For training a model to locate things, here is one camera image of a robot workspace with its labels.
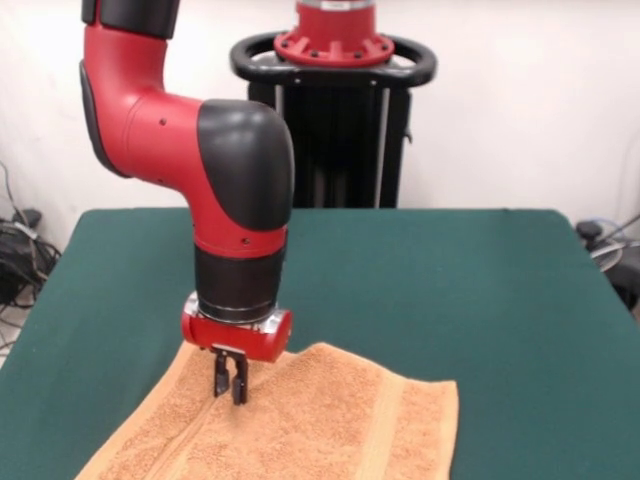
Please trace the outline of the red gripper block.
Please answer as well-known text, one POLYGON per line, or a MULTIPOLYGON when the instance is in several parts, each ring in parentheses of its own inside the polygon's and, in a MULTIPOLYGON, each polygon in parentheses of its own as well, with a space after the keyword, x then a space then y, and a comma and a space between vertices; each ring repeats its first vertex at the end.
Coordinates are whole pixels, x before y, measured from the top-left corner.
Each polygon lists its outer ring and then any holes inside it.
MULTIPOLYGON (((198 297, 192 293, 181 315, 184 339, 204 349, 219 349, 244 354, 249 360, 274 363, 284 352, 291 336, 293 314, 276 309, 264 320, 249 324, 224 323, 199 311, 198 297)), ((235 357, 236 374, 232 380, 232 398, 236 406, 248 401, 249 364, 246 357, 235 357)), ((230 388, 227 355, 217 353, 214 362, 214 396, 230 388)))

